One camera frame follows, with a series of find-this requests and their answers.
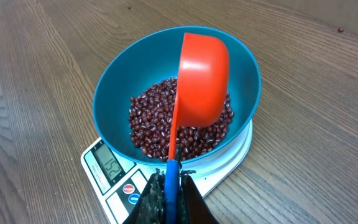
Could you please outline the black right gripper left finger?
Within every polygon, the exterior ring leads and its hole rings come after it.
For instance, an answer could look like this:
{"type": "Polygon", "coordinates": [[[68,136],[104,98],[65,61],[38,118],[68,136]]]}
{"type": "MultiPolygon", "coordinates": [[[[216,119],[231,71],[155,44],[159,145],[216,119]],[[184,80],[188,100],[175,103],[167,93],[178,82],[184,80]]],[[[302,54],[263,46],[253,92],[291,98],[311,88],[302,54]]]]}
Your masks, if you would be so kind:
{"type": "Polygon", "coordinates": [[[164,224],[165,223],[165,174],[156,168],[150,176],[140,199],[123,224],[164,224]]]}

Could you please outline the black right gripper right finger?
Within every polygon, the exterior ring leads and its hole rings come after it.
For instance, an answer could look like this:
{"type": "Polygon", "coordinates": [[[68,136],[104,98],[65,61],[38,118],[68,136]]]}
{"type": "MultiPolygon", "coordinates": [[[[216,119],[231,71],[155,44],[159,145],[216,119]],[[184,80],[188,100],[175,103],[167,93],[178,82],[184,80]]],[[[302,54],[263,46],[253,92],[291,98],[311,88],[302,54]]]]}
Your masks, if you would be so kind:
{"type": "Polygon", "coordinates": [[[200,194],[191,174],[195,170],[182,170],[181,164],[181,146],[176,145],[175,161],[178,162],[179,171],[178,193],[177,193],[177,211],[176,223],[177,224],[218,224],[219,222],[213,216],[204,198],[200,194]]]}

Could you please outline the orange scoop with blue handle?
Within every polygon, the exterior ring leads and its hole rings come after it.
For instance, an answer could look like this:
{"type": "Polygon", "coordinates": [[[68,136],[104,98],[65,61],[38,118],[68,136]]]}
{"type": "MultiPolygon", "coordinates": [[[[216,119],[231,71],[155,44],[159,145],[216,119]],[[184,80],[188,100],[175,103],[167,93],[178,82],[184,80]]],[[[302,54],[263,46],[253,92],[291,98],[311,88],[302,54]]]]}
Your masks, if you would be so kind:
{"type": "Polygon", "coordinates": [[[167,170],[164,183],[166,222],[176,223],[179,162],[175,159],[177,128],[207,127],[223,110],[229,80],[229,53],[220,39],[185,33],[177,75],[167,170]]]}

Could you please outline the white digital kitchen scale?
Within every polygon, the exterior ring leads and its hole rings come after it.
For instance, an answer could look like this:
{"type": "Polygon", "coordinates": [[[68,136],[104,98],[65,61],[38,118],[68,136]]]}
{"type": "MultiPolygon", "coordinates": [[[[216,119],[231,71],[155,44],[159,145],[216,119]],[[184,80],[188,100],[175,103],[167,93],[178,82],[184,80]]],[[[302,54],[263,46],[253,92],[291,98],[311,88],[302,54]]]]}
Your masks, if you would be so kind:
{"type": "MultiPolygon", "coordinates": [[[[253,122],[227,146],[208,157],[183,164],[202,197],[207,196],[244,160],[251,145],[253,122]]],[[[137,164],[113,152],[98,138],[81,155],[81,164],[110,223],[124,223],[150,176],[166,165],[137,164]]]]}

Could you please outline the red beans in bowl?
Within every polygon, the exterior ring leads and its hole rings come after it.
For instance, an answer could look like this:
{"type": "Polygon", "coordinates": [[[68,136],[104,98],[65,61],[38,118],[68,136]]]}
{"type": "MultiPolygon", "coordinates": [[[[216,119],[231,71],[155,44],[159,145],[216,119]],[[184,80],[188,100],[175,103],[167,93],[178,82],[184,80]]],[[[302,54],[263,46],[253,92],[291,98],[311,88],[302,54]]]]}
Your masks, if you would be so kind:
{"type": "MultiPolygon", "coordinates": [[[[170,131],[177,91],[177,79],[171,77],[146,89],[138,97],[131,97],[129,127],[131,142],[152,159],[168,159],[170,131]]],[[[211,126],[177,128],[176,144],[181,147],[183,161],[202,156],[213,150],[226,137],[234,118],[231,99],[226,100],[219,119],[211,126]]]]}

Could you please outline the blue metal bowl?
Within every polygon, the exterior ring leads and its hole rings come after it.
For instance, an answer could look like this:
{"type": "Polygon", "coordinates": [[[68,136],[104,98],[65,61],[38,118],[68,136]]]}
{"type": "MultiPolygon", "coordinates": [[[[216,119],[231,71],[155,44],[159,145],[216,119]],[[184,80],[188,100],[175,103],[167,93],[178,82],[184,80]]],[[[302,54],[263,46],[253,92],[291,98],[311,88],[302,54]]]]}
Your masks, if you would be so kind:
{"type": "Polygon", "coordinates": [[[101,75],[93,98],[96,130],[108,147],[130,161],[148,166],[164,166],[136,149],[130,140],[128,122],[130,98],[178,73],[181,45],[186,32],[210,35],[223,41],[230,58],[228,92],[234,111],[226,138],[206,158],[235,139],[252,119],[262,93],[262,77],[252,52],[237,38],[204,26],[179,26],[141,38],[123,50],[101,75]]]}

